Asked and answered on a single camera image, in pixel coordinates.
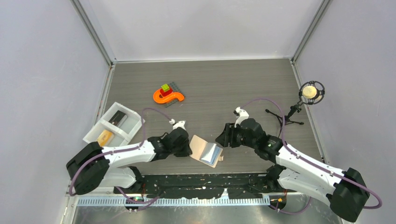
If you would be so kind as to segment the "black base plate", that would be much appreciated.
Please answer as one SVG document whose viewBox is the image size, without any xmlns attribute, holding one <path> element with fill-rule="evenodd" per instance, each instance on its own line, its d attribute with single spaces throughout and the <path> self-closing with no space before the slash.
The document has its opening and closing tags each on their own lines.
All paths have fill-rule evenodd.
<svg viewBox="0 0 396 224">
<path fill-rule="evenodd" d="M 254 199 L 266 193 L 285 193 L 269 181 L 266 173 L 145 175 L 132 187 L 121 190 L 164 199 L 218 199 L 223 193 L 231 199 Z"/>
</svg>

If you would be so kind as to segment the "orange card in tray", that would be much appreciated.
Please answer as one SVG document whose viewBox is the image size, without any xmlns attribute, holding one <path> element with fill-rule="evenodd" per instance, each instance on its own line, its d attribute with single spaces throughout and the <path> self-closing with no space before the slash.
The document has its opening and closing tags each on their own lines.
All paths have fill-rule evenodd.
<svg viewBox="0 0 396 224">
<path fill-rule="evenodd" d="M 98 144 L 103 147 L 107 146 L 109 142 L 114 138 L 114 134 L 109 130 L 103 130 L 102 133 L 97 137 Z"/>
</svg>

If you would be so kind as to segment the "red toy block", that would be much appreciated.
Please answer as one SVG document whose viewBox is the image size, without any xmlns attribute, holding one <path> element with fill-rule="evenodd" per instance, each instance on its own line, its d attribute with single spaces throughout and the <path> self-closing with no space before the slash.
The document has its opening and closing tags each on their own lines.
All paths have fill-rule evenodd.
<svg viewBox="0 0 396 224">
<path fill-rule="evenodd" d="M 173 89 L 169 85 L 165 84 L 165 85 L 161 86 L 161 89 L 160 89 L 161 97 L 168 96 L 172 92 L 173 92 Z"/>
</svg>

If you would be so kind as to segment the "microphone on tripod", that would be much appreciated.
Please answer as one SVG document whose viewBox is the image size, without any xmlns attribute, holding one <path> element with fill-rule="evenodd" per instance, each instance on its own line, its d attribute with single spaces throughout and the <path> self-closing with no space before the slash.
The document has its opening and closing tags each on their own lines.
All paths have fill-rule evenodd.
<svg viewBox="0 0 396 224">
<path fill-rule="evenodd" d="M 309 81 L 304 83 L 298 92 L 298 102 L 290 107 L 290 111 L 287 115 L 280 116 L 276 113 L 266 109 L 265 112 L 275 116 L 280 124 L 280 131 L 278 138 L 280 137 L 283 127 L 290 124 L 304 125 L 304 122 L 293 121 L 290 118 L 297 112 L 300 113 L 302 105 L 316 105 L 322 101 L 325 95 L 325 87 L 319 81 Z"/>
</svg>

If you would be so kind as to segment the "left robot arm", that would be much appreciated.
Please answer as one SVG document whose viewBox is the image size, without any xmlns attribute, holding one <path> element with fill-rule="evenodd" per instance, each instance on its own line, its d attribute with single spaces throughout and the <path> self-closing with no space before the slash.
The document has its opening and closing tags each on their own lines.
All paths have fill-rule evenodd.
<svg viewBox="0 0 396 224">
<path fill-rule="evenodd" d="M 97 187 L 121 187 L 138 193 L 142 190 L 143 180 L 132 164 L 164 160 L 171 154 L 187 157 L 191 153 L 188 132 L 182 127 L 122 147 L 101 147 L 99 143 L 91 142 L 66 164 L 71 178 L 69 194 L 84 195 Z"/>
</svg>

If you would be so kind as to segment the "grey studded baseplate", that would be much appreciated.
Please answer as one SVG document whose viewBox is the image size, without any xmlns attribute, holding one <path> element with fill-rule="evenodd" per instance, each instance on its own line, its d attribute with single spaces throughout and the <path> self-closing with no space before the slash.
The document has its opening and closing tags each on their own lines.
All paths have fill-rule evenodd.
<svg viewBox="0 0 396 224">
<path fill-rule="evenodd" d="M 172 89 L 172 92 L 165 96 L 166 103 L 165 107 L 170 107 L 171 105 L 182 102 L 185 100 L 184 94 L 181 92 L 180 88 L 175 82 L 171 82 L 168 86 Z"/>
</svg>

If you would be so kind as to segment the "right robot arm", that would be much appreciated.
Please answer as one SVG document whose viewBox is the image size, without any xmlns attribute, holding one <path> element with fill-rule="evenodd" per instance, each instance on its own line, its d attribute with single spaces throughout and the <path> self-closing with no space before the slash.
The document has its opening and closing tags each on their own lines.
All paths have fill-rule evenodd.
<svg viewBox="0 0 396 224">
<path fill-rule="evenodd" d="M 291 144 L 283 144 L 282 139 L 266 134 L 255 119 L 225 124 L 215 141 L 223 147 L 254 149 L 260 158 L 274 163 L 268 168 L 266 179 L 271 191 L 301 192 L 323 202 L 346 221 L 356 222 L 370 197 L 366 190 L 351 183 L 366 185 L 359 171 L 353 168 L 344 171 L 319 162 Z"/>
</svg>

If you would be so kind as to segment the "black credit card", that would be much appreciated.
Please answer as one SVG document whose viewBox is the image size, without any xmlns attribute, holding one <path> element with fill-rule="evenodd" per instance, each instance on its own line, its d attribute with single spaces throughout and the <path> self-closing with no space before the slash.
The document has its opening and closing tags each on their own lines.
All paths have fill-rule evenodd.
<svg viewBox="0 0 396 224">
<path fill-rule="evenodd" d="M 114 126 L 120 127 L 120 126 L 125 122 L 126 119 L 127 119 L 127 115 L 126 115 L 124 112 L 118 110 L 118 111 L 109 119 L 108 122 L 109 122 L 110 124 L 114 125 Z"/>
</svg>

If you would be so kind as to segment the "orange curved toy track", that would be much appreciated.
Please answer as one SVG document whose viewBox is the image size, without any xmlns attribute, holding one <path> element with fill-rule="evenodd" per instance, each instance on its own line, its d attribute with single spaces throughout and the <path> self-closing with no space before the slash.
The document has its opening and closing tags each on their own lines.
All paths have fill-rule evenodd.
<svg viewBox="0 0 396 224">
<path fill-rule="evenodd" d="M 156 90 L 153 94 L 153 100 L 158 104 L 166 104 L 175 99 L 179 102 L 184 101 L 184 95 L 180 92 L 172 92 L 168 96 L 161 97 L 160 89 Z"/>
</svg>

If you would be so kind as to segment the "white divided tray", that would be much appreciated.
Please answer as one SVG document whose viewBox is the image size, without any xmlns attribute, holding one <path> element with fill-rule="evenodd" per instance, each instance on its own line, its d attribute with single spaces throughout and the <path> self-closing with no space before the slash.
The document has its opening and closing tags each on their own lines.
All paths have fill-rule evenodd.
<svg viewBox="0 0 396 224">
<path fill-rule="evenodd" d="M 125 146 L 144 122 L 137 112 L 115 102 L 85 135 L 83 141 L 98 141 L 101 146 L 109 147 Z"/>
</svg>

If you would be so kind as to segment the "tan card holder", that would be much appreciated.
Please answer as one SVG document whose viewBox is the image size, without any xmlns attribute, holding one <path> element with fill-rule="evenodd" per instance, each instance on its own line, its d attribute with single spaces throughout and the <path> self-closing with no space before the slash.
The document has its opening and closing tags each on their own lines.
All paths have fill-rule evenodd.
<svg viewBox="0 0 396 224">
<path fill-rule="evenodd" d="M 190 143 L 191 158 L 205 165 L 215 168 L 219 161 L 223 161 L 223 148 L 216 143 L 207 142 L 197 135 L 193 135 Z"/>
</svg>

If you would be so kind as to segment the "green toy block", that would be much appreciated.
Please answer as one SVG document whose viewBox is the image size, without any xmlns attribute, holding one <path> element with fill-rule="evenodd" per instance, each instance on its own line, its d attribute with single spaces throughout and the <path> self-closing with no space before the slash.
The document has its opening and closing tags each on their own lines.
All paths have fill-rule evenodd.
<svg viewBox="0 0 396 224">
<path fill-rule="evenodd" d="M 168 91 L 171 90 L 171 88 L 169 87 L 168 84 L 162 85 L 162 86 L 161 86 L 161 89 L 162 89 L 163 92 L 168 92 Z"/>
</svg>

